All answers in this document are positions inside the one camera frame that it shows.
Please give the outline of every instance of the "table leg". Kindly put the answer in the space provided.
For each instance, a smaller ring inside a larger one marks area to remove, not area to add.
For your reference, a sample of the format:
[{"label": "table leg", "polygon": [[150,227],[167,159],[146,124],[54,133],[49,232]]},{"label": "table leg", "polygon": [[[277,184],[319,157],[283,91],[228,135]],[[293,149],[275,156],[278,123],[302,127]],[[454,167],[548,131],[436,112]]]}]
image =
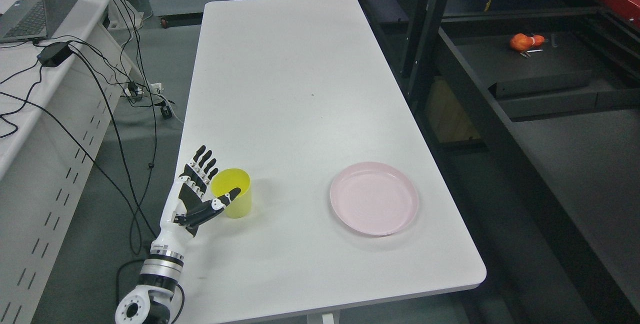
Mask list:
[{"label": "table leg", "polygon": [[339,324],[340,310],[325,314],[309,314],[306,324]]}]

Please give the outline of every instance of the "yellow cup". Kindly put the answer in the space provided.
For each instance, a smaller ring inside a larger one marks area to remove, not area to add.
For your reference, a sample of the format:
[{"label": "yellow cup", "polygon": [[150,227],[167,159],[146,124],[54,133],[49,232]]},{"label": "yellow cup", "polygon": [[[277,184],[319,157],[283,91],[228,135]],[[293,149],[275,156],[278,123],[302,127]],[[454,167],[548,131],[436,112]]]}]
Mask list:
[{"label": "yellow cup", "polygon": [[240,194],[225,209],[228,217],[238,219],[251,211],[251,178],[242,169],[226,169],[220,171],[211,181],[211,191],[218,197],[239,187]]}]

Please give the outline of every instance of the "white desk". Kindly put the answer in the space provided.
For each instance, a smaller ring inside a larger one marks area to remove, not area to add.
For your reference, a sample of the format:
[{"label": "white desk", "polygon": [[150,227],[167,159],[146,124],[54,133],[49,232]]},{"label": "white desk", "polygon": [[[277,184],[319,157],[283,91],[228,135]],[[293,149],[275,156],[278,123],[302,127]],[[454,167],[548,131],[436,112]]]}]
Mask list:
[{"label": "white desk", "polygon": [[[486,269],[357,0],[205,7],[178,168],[201,145],[252,176],[253,210],[190,242],[179,322],[250,322],[471,289]],[[370,237],[334,215],[345,167],[390,164],[420,207]]]},{"label": "white desk", "polygon": [[[101,25],[109,1],[78,0],[54,37],[75,35],[98,47],[111,63],[120,66],[121,49]],[[6,9],[13,2],[0,0],[0,7]],[[42,50],[31,44],[6,48],[12,45],[0,45],[0,80],[34,64]],[[88,48],[81,51],[112,82],[124,80],[122,75],[115,78]],[[135,73],[126,55],[123,63],[125,71]],[[0,85],[0,91],[24,98],[38,80],[38,71],[39,66],[12,78]],[[100,84],[113,109],[120,96],[119,87],[107,85],[102,78]],[[110,118],[102,94],[82,61],[71,55],[57,68],[43,68],[42,82],[33,90],[30,101],[57,116],[95,157]],[[17,100],[0,96],[0,112],[20,105]],[[0,322],[28,323],[92,164],[57,123],[39,109],[26,105],[7,119],[16,123],[19,130],[0,139]],[[11,129],[4,122],[0,124],[2,134]]]}]

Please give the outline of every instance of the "orange object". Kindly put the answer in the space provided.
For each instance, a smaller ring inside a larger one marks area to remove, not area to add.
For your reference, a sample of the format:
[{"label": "orange object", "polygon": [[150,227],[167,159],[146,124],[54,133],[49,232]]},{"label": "orange object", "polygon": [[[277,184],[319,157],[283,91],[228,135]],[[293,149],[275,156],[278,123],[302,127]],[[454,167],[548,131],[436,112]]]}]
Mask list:
[{"label": "orange object", "polygon": [[540,35],[526,36],[525,34],[517,34],[509,42],[509,46],[517,52],[525,52],[530,48],[537,48],[544,43],[544,37]]}]

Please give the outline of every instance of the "robotic hand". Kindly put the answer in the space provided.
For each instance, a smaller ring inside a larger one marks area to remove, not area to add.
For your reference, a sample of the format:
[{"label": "robotic hand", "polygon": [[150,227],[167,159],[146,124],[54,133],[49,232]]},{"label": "robotic hand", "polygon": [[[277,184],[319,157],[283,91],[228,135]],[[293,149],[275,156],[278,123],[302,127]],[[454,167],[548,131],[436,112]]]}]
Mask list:
[{"label": "robotic hand", "polygon": [[215,199],[202,201],[218,169],[213,153],[201,146],[174,181],[160,220],[160,235],[151,243],[137,286],[120,301],[117,324],[167,324],[170,302],[182,273],[187,242],[198,227],[213,219],[240,194],[240,188]]}]

